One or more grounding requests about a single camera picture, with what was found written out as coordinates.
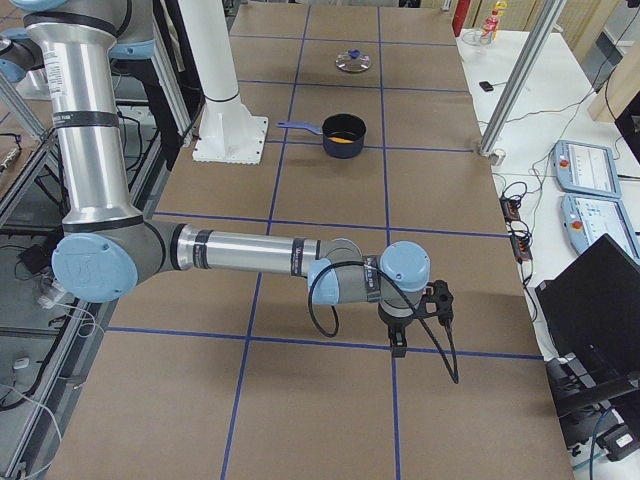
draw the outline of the blue pot handle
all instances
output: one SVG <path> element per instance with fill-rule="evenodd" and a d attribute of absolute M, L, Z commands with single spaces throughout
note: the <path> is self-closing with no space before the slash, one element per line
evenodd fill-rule
<path fill-rule="evenodd" d="M 309 130 L 315 135 L 322 135 L 322 127 L 314 125 L 313 123 L 306 122 L 278 122 L 280 128 L 301 128 L 302 130 Z"/>

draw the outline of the white table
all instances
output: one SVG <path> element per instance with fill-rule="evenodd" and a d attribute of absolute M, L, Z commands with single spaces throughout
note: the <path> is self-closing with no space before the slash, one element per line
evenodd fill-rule
<path fill-rule="evenodd" d="M 500 31 L 496 41 L 488 46 L 474 46 L 463 41 L 463 39 L 468 41 L 473 39 L 473 34 L 467 31 L 463 31 L 458 39 L 458 49 L 481 130 L 486 127 L 484 122 L 488 122 L 491 118 L 504 85 L 496 86 L 493 92 L 484 92 L 478 83 L 485 80 L 492 84 L 506 82 L 527 35 L 527 32 Z M 519 118 L 526 113 L 540 110 L 560 110 L 580 102 L 590 92 L 592 92 L 591 85 L 580 65 L 562 36 L 554 33 L 547 41 L 509 118 Z M 495 176 L 498 194 L 502 192 L 504 181 L 507 185 L 523 181 L 528 185 L 529 190 L 537 189 L 539 183 L 529 171 L 531 165 L 546 158 L 560 138 L 609 146 L 614 150 L 614 154 L 617 155 L 619 152 L 620 158 L 616 160 L 618 173 L 640 177 L 640 165 L 626 143 L 619 140 L 617 150 L 614 147 L 616 140 L 620 137 L 615 125 L 594 122 L 589 116 L 587 108 L 593 98 L 595 98 L 594 92 L 579 107 L 573 106 L 559 113 L 530 115 L 505 126 L 495 145 L 507 152 L 503 164 L 493 167 L 493 172 L 502 176 L 502 178 Z M 576 114 L 575 119 L 562 134 L 574 114 Z M 544 166 L 545 162 L 539 163 L 538 170 L 544 171 Z M 531 228 L 535 225 L 531 248 L 534 259 L 531 287 L 535 287 L 543 280 L 555 278 L 577 258 L 577 253 L 571 246 L 562 223 L 560 201 L 563 192 L 558 187 L 551 167 L 552 165 L 549 165 L 546 171 L 547 178 L 542 195 L 540 197 L 527 195 L 520 209 L 521 218 Z M 621 182 L 621 184 L 622 200 L 638 231 L 640 230 L 640 182 Z M 519 192 L 522 192 L 522 189 L 514 187 L 508 193 Z M 531 267 L 526 264 L 524 269 L 526 275 Z M 552 358 L 555 352 L 544 319 L 539 318 L 535 327 L 542 354 L 545 359 Z M 572 464 L 577 465 L 585 459 L 588 459 L 588 452 L 586 455 L 572 459 Z M 621 462 L 612 463 L 600 459 L 596 460 L 595 464 L 594 475 L 598 480 L 640 478 L 640 454 L 637 452 Z M 575 475 L 578 480 L 588 479 L 588 468 L 577 470 Z"/>

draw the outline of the blue joint cap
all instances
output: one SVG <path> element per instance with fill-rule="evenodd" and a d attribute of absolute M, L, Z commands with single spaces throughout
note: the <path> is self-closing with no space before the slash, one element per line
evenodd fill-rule
<path fill-rule="evenodd" d="M 0 72 L 2 72 L 9 83 L 18 83 L 27 76 L 24 68 L 9 60 L 0 60 Z"/>
<path fill-rule="evenodd" d="M 26 28 L 7 28 L 4 32 L 0 33 L 0 35 L 9 40 L 29 40 Z"/>
<path fill-rule="evenodd" d="M 396 242 L 380 257 L 380 269 L 405 293 L 419 292 L 429 283 L 431 260 L 425 250 L 413 242 Z"/>
<path fill-rule="evenodd" d="M 331 261 L 328 258 L 321 258 L 309 266 L 309 272 L 307 273 L 307 288 L 309 290 L 311 290 L 311 285 L 316 277 L 329 265 L 331 265 Z M 316 283 L 311 301 L 316 305 L 337 305 L 339 300 L 340 285 L 338 284 L 338 276 L 335 270 L 329 270 Z"/>
<path fill-rule="evenodd" d="M 53 10 L 67 3 L 68 0 L 11 0 L 16 7 L 28 12 L 44 12 Z"/>
<path fill-rule="evenodd" d="M 51 260 L 62 286 L 88 302 L 110 302 L 131 292 L 138 283 L 138 270 L 129 254 L 95 233 L 63 238 Z"/>
<path fill-rule="evenodd" d="M 118 43 L 109 52 L 116 60 L 148 60 L 153 57 L 156 42 L 154 39 L 137 43 Z"/>

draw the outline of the red bottle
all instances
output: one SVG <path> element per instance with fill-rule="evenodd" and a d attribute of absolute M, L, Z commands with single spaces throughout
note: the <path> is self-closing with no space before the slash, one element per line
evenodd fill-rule
<path fill-rule="evenodd" d="M 491 15 L 487 17 L 484 21 L 484 25 L 482 26 L 482 34 L 480 35 L 480 43 L 482 45 L 489 45 L 498 31 L 498 23 L 500 19 L 498 18 L 498 10 L 493 10 Z"/>

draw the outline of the robot mounting pedestal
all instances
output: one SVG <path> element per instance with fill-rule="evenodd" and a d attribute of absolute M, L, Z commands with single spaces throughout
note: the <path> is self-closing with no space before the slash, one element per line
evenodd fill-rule
<path fill-rule="evenodd" d="M 179 0 L 206 98 L 194 160 L 260 163 L 268 119 L 242 104 L 222 2 Z"/>
<path fill-rule="evenodd" d="M 228 102 L 214 102 L 208 98 L 206 102 L 193 159 L 260 163 L 269 122 L 267 117 L 253 117 L 239 96 Z"/>

